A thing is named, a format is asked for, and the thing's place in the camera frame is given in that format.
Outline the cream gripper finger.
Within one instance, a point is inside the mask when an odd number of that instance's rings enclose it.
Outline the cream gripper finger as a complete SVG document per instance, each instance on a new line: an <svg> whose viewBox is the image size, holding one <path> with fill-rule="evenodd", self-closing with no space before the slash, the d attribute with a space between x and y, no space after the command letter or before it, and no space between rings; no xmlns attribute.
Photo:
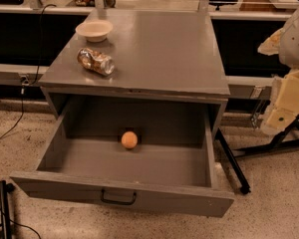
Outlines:
<svg viewBox="0 0 299 239"><path fill-rule="evenodd" d="M265 110L260 129L274 135L283 131L299 115L299 70L291 70L284 78L275 77L270 104Z"/></svg>
<svg viewBox="0 0 299 239"><path fill-rule="evenodd" d="M263 43L260 44L257 52L266 56L278 55L282 32L282 28L275 31L270 37L268 37Z"/></svg>

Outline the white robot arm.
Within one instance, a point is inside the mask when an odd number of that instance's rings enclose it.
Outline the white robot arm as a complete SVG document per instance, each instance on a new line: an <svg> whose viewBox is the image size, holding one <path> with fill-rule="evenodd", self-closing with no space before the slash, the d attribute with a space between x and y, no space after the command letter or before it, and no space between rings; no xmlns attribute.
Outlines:
<svg viewBox="0 0 299 239"><path fill-rule="evenodd" d="M262 55L278 55L279 62L290 68L273 82L270 105L265 110L260 129L266 134L282 132L299 115L299 7L284 26L259 47Z"/></svg>

